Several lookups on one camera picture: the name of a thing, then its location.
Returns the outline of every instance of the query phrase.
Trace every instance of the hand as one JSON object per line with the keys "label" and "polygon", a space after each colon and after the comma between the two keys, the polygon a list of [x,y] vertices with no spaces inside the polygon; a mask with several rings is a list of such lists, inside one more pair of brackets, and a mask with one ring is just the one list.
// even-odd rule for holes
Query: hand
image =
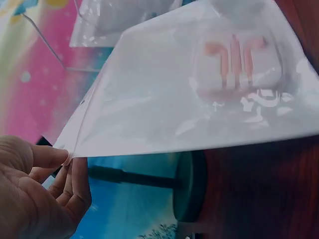
{"label": "hand", "polygon": [[68,157],[66,150],[0,136],[0,237],[64,239],[91,205],[87,159],[63,166],[46,190],[41,183]]}

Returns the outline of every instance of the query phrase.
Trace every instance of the pink earphones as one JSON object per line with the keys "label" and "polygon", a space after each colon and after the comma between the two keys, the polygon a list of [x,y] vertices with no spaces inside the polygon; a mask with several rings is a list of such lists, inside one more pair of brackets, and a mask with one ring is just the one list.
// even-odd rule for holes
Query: pink earphones
{"label": "pink earphones", "polygon": [[220,55],[220,74],[223,80],[223,88],[225,88],[227,84],[227,75],[229,73],[227,48],[220,43],[208,42],[205,45],[205,54],[208,56]]}
{"label": "pink earphones", "polygon": [[266,47],[265,38],[262,36],[255,37],[248,42],[246,42],[244,46],[244,62],[245,62],[245,71],[247,73],[249,85],[253,85],[253,57],[251,55],[252,50],[261,50]]}
{"label": "pink earphones", "polygon": [[233,38],[230,43],[231,49],[231,67],[232,72],[235,75],[235,89],[239,88],[239,76],[242,73],[242,64],[241,64],[241,54],[240,54],[240,43],[236,38],[236,35],[233,34]]}

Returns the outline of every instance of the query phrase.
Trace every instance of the red surface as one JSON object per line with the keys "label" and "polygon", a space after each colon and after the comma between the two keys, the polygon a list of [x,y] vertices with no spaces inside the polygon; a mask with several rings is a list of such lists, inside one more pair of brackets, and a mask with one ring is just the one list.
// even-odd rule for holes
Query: red surface
{"label": "red surface", "polygon": [[[319,1],[276,2],[318,70]],[[319,136],[205,153],[203,209],[198,222],[178,225],[178,239],[319,238]]]}

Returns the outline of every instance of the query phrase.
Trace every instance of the clear plastic bag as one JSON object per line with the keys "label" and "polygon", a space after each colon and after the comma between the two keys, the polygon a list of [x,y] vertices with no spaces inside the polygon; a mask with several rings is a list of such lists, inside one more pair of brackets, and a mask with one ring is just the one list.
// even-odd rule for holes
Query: clear plastic bag
{"label": "clear plastic bag", "polygon": [[71,47],[114,47],[123,31],[180,7],[182,0],[83,0]]}
{"label": "clear plastic bag", "polygon": [[318,133],[319,78],[295,33],[274,1],[245,3],[199,0],[125,31],[55,146],[107,156]]}

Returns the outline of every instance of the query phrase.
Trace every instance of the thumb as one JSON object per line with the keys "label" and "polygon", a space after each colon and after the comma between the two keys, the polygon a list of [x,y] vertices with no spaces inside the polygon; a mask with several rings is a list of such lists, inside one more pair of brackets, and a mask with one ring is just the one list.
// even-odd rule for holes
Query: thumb
{"label": "thumb", "polygon": [[33,167],[55,168],[66,161],[69,156],[67,150],[51,146],[30,144],[33,153]]}
{"label": "thumb", "polygon": [[27,174],[32,167],[55,168],[67,158],[67,150],[34,145],[15,136],[0,136],[0,162]]}

